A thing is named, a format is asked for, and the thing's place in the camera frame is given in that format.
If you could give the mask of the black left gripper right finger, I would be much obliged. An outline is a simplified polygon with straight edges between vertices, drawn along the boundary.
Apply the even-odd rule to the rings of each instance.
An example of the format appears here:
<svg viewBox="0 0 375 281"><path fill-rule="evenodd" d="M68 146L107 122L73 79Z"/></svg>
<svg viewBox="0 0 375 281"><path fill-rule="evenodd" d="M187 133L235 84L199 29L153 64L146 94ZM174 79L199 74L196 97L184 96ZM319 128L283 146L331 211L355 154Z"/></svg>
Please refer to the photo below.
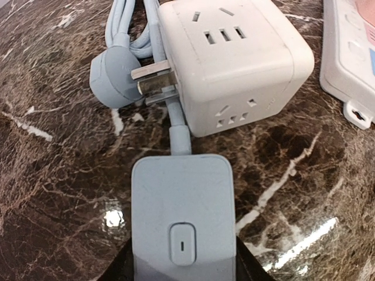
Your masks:
<svg viewBox="0 0 375 281"><path fill-rule="evenodd" d="M236 281L268 280L268 273L239 237L236 237L236 246Z"/></svg>

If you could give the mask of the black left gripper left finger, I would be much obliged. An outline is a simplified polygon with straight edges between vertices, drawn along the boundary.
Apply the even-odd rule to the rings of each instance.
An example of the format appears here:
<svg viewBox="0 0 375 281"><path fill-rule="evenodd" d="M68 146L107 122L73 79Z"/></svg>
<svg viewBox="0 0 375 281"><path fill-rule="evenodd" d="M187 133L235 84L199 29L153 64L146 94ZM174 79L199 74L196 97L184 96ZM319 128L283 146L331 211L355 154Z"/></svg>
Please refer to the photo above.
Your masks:
<svg viewBox="0 0 375 281"><path fill-rule="evenodd" d="M134 256L132 241L128 240L109 267L101 275L101 281L133 281Z"/></svg>

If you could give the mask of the blue power strip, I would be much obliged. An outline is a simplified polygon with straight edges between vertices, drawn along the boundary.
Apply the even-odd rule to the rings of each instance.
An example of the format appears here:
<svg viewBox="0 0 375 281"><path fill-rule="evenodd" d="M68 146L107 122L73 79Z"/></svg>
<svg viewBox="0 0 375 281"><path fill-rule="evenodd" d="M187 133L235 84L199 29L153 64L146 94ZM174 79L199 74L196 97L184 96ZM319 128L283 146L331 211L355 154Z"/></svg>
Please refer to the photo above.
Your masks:
<svg viewBox="0 0 375 281"><path fill-rule="evenodd" d="M135 280L234 280L233 172L220 155L150 156L131 175Z"/></svg>

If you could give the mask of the white multicolour power strip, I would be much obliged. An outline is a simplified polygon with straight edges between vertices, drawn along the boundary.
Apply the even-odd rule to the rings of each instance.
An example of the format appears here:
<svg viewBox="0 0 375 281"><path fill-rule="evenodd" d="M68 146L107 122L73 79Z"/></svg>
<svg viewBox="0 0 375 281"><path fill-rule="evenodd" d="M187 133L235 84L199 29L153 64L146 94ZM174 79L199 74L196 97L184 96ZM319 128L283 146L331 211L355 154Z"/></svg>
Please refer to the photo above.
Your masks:
<svg viewBox="0 0 375 281"><path fill-rule="evenodd" d="M343 102L343 114L362 130L374 123L374 30L355 1L323 2L323 41L319 81Z"/></svg>

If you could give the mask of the pink cube socket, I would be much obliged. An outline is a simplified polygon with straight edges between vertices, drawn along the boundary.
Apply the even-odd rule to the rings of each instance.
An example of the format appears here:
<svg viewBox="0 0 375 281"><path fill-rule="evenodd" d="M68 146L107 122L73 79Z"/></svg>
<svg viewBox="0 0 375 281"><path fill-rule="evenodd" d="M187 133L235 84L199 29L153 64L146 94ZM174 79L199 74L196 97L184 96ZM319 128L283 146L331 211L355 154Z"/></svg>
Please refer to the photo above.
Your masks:
<svg viewBox="0 0 375 281"><path fill-rule="evenodd" d="M355 0L355 4L359 15L374 30L375 0Z"/></svg>

